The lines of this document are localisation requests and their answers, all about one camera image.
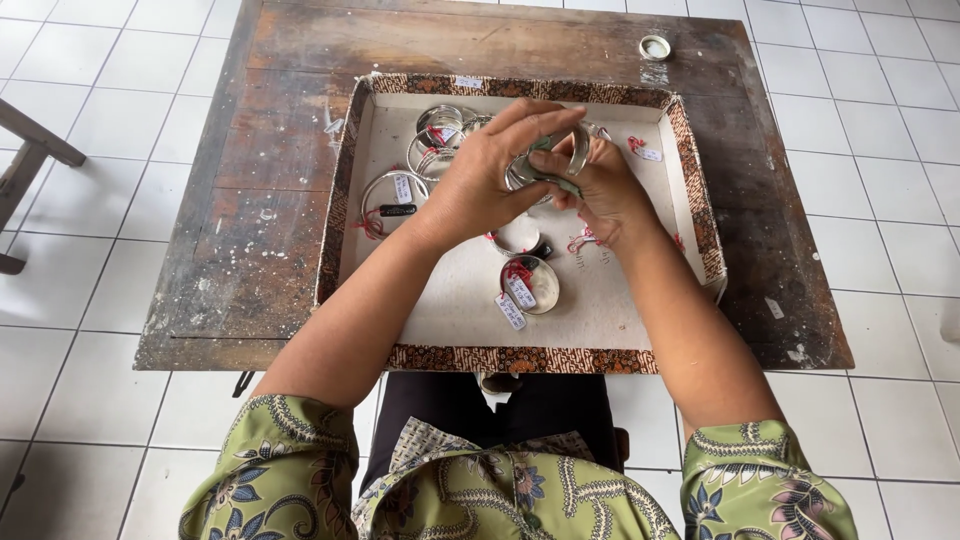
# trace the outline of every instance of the forearm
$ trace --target forearm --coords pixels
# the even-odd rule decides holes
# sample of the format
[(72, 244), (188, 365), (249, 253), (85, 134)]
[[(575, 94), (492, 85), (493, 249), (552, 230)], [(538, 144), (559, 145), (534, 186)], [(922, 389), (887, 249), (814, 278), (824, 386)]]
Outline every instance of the forearm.
[(370, 393), (445, 248), (411, 218), (324, 302), (256, 386), (353, 408)]
[(782, 420), (750, 348), (650, 210), (614, 251), (686, 435), (707, 426)]

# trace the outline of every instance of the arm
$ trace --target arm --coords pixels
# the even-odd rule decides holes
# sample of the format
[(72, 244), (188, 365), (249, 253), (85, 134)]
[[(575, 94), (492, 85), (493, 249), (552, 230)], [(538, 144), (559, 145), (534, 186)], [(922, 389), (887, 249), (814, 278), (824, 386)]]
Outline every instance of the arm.
[[(531, 163), (563, 176), (569, 151), (569, 144), (539, 151)], [(701, 290), (619, 148), (594, 139), (588, 166), (567, 179), (585, 200), (559, 193), (555, 205), (576, 206), (620, 261), (686, 437), (703, 427), (783, 420), (753, 353)]]
[(584, 114), (521, 99), (468, 137), (430, 199), (314, 312), (253, 395), (301, 396), (340, 409), (363, 401), (440, 257), (506, 225), (547, 193), (547, 183), (508, 191), (503, 171), (510, 161)]

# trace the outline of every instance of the black pants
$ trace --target black pants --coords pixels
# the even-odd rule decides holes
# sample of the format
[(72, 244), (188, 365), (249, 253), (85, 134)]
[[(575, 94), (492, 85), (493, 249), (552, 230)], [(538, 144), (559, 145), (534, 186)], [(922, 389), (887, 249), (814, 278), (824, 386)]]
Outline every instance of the black pants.
[(395, 371), (387, 377), (361, 493), (387, 474), (390, 457), (413, 416), (438, 430), (490, 448), (578, 431), (600, 465), (620, 458), (602, 375), (521, 374), (523, 386), (490, 410), (472, 373)]

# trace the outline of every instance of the blouse sleeve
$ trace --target blouse sleeve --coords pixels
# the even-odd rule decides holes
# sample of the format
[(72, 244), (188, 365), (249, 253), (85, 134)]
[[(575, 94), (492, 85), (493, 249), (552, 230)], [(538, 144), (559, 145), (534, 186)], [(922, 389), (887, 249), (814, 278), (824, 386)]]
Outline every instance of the blouse sleeve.
[(307, 398), (247, 401), (213, 474), (183, 509), (179, 539), (355, 538), (352, 422), (352, 413)]
[(847, 503), (810, 471), (783, 422), (696, 430), (680, 495), (687, 538), (856, 539)]

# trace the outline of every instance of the woman's right hand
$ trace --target woman's right hand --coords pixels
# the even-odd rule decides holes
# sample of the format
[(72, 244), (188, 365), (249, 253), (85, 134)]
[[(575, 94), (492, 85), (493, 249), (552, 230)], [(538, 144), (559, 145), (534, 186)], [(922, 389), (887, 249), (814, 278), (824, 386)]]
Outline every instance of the woman's right hand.
[(624, 236), (658, 225), (650, 197), (617, 145), (592, 136), (587, 165), (577, 176), (565, 174), (572, 153), (573, 141), (569, 137), (552, 152), (537, 150), (528, 157), (539, 171), (580, 187), (583, 199), (562, 189), (551, 190), (557, 209), (576, 208), (596, 237), (613, 249)]

